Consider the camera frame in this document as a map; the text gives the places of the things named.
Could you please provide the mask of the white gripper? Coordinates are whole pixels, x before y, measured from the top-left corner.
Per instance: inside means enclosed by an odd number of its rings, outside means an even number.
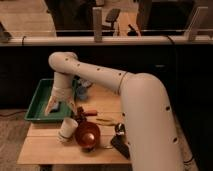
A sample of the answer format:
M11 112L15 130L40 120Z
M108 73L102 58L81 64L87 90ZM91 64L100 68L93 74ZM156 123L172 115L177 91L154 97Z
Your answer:
M57 100L66 101L68 107L72 110L74 116L77 115L77 108L75 102L71 100L73 98L72 81L74 76L69 74L63 74L59 72L54 73L53 87L49 101L44 110L44 115L48 116Z

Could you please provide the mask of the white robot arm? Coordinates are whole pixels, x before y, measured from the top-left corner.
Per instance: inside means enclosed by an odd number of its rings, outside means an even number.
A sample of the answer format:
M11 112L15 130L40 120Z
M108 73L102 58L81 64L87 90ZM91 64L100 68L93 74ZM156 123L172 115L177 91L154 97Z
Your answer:
M70 85L74 76L100 84L121 97L133 171L184 171L172 107L156 76L83 63L73 52L54 52L48 62L54 84L46 112L57 101L75 107Z

